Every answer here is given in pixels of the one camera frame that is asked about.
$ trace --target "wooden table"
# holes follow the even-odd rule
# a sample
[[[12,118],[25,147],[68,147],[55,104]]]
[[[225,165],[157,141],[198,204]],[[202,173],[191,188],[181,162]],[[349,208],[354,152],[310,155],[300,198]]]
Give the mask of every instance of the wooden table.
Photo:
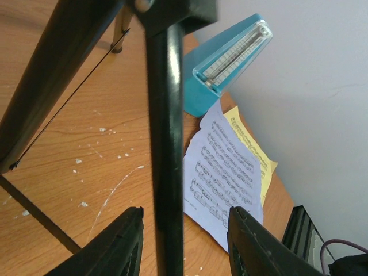
[[[42,33],[55,0],[4,1],[0,116]],[[81,247],[129,206],[144,208],[141,275],[156,274],[144,35],[133,20],[123,52],[109,55],[5,177]],[[106,31],[56,108],[108,50]],[[193,35],[185,51],[194,48]],[[223,110],[235,105],[229,94]],[[185,147],[199,121],[184,115]],[[39,275],[71,256],[0,189],[0,274]],[[264,204],[264,226],[282,238],[293,201],[276,173]],[[230,275],[227,253],[185,216],[185,275]]]

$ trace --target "yellow sheet music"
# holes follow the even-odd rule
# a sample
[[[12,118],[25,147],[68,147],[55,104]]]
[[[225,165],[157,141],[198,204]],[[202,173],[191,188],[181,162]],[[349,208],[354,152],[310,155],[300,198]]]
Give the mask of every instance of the yellow sheet music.
[[[265,203],[266,194],[270,187],[272,173],[277,167],[277,162],[270,160],[267,155],[262,151],[257,142],[252,138],[248,130],[243,125],[240,116],[239,109],[235,106],[230,111],[224,114],[225,118],[230,123],[231,127],[236,133],[236,136],[240,139],[243,144],[256,156],[260,163],[261,177],[262,177],[262,189],[260,192],[260,201]]]

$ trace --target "metronome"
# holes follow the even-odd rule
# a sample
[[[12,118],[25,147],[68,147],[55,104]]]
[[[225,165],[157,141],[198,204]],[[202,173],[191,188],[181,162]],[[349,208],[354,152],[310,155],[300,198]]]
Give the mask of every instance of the metronome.
[[[259,14],[199,45],[183,58],[184,109],[201,117],[272,39]]]

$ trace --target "white wall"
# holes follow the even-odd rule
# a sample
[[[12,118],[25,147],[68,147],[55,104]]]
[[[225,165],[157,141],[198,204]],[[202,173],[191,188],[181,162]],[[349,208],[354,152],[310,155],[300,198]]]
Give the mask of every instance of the white wall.
[[[325,240],[368,247],[367,1],[219,0],[218,8],[200,42],[254,13],[273,30],[230,91],[296,205]]]

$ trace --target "musical notation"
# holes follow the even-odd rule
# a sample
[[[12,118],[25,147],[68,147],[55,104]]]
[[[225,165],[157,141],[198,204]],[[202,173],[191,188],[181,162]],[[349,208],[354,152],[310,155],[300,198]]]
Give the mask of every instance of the musical notation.
[[[184,212],[225,248],[231,207],[241,206],[261,222],[263,213],[260,165],[217,108],[202,119],[184,157]]]

